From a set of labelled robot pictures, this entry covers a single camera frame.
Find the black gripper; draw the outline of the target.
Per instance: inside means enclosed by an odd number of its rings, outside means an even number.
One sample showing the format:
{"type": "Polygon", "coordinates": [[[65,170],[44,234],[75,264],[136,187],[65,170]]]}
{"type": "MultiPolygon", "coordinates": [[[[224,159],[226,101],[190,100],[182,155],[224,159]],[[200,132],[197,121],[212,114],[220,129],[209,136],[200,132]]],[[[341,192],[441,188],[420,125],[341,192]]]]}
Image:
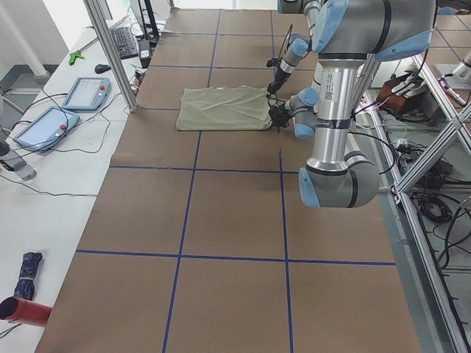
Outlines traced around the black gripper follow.
{"type": "Polygon", "coordinates": [[[290,120],[293,118],[293,112],[287,102],[279,105],[271,105],[269,108],[269,117],[272,124],[276,127],[287,128],[290,120]]]}
{"type": "Polygon", "coordinates": [[[281,89],[282,86],[288,81],[288,78],[290,76],[290,73],[285,72],[281,68],[277,69],[274,81],[268,85],[268,88],[266,90],[267,96],[275,95],[279,91],[279,89],[281,89]]]}

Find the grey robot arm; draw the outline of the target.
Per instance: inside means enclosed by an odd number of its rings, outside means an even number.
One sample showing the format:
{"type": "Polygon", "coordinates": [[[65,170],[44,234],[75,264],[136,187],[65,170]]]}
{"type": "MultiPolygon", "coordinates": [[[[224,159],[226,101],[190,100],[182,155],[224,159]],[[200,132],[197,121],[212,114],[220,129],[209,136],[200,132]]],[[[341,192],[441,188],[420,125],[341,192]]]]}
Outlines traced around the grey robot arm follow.
{"type": "Polygon", "coordinates": [[[313,50],[314,33],[323,1],[278,1],[277,11],[280,14],[304,15],[308,22],[309,36],[292,32],[292,27],[283,41],[286,44],[285,54],[279,54],[266,63],[267,68],[276,68],[274,80],[266,89],[266,97],[275,96],[288,81],[299,62],[313,50]]]}
{"type": "Polygon", "coordinates": [[[356,74],[369,58],[381,63],[428,49],[436,2],[280,1],[278,10],[303,14],[310,35],[289,44],[267,93],[281,88],[308,51],[317,54],[321,73],[317,85],[270,110],[276,125],[293,118],[296,133],[314,141],[299,171],[301,199],[309,207],[364,206],[377,193],[379,173],[350,134],[364,93],[356,74]]]}

